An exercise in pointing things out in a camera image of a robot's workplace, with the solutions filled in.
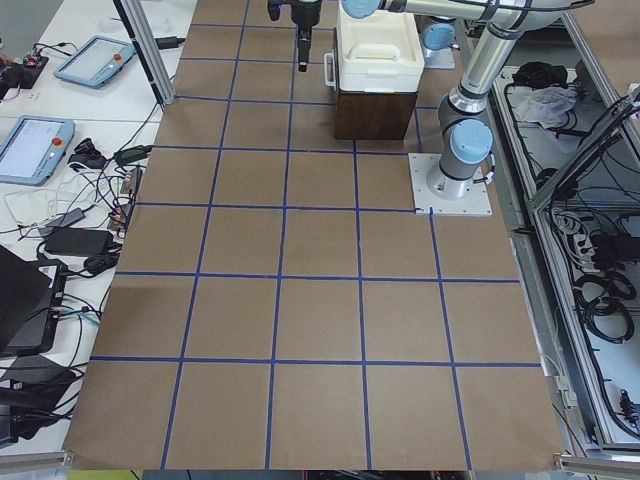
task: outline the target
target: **laptop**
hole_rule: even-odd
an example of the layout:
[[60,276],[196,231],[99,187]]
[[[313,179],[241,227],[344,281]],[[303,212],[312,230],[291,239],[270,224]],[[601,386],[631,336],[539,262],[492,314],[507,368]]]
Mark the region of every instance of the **laptop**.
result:
[[0,246],[0,352],[37,312],[51,278]]
[[28,315],[31,317],[16,332],[11,341],[2,349],[4,356],[37,355],[51,350],[58,326],[58,313],[51,307],[62,304],[66,277],[62,274],[67,267],[60,260],[36,260],[27,262],[46,275],[48,286],[40,301]]

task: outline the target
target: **metal bracket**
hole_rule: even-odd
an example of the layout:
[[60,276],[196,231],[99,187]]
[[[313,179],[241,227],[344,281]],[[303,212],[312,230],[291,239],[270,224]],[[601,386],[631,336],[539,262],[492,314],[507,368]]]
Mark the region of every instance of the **metal bracket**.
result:
[[427,49],[424,45],[421,45],[421,47],[422,56],[424,57],[424,68],[433,70],[453,70],[456,68],[452,48],[443,48],[437,52],[431,52],[431,55],[427,56]]
[[[413,189],[413,204],[417,215],[455,215],[469,217],[490,217],[491,203],[484,183],[473,184],[466,197],[452,201],[435,195],[427,186],[427,173],[431,167],[440,161],[440,154],[409,154],[411,168],[411,186]],[[474,175],[475,179],[482,178],[480,169]]]

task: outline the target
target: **robotic arm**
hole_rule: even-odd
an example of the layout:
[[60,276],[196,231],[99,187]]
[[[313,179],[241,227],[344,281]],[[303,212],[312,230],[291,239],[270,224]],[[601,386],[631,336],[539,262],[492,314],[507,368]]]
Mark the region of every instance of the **robotic arm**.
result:
[[427,175],[433,194],[457,200],[473,184],[473,175],[491,151],[493,135],[477,117],[516,41],[525,31],[543,28],[562,11],[592,0],[342,0],[345,12],[366,18],[376,10],[457,17],[487,22],[459,84],[439,108],[445,152]]
[[298,27],[298,70],[307,71],[311,50],[311,30],[320,21],[322,0],[267,0],[267,11],[274,22],[283,4],[291,5],[291,20]]

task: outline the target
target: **white cooler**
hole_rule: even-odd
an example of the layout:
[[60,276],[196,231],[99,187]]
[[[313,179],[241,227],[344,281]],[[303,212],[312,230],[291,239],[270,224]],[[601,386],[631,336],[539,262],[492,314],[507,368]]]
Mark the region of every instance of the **white cooler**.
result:
[[[340,90],[367,93],[416,92],[424,69],[420,38],[409,13],[378,10],[362,20],[347,15],[340,4],[337,25]],[[334,53],[325,55],[325,83]]]

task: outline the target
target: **tablet screen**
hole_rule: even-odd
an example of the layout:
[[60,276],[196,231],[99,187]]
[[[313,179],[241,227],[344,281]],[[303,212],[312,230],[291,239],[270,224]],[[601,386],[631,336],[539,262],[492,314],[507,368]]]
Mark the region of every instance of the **tablet screen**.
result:
[[87,48],[78,52],[73,60],[60,71],[85,80],[95,80],[104,67],[113,61],[113,56],[120,53],[122,48],[121,43],[98,38]]
[[63,125],[51,120],[24,120],[0,153],[0,175],[32,177]]

